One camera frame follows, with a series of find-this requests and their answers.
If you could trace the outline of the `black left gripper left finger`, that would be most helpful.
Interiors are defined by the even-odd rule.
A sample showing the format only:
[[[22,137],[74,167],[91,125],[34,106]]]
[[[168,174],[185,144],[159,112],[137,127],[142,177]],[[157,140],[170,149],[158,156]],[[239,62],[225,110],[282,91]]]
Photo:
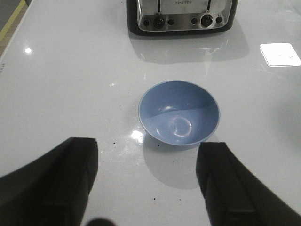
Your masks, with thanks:
[[[96,139],[70,137],[0,178],[0,224],[79,226],[97,171]]]

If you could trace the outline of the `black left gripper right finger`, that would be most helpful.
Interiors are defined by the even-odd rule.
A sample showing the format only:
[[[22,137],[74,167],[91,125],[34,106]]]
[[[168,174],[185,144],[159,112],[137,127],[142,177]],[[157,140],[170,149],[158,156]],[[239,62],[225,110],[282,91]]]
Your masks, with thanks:
[[[269,190],[225,143],[198,149],[196,175],[213,226],[299,226],[300,215]]]

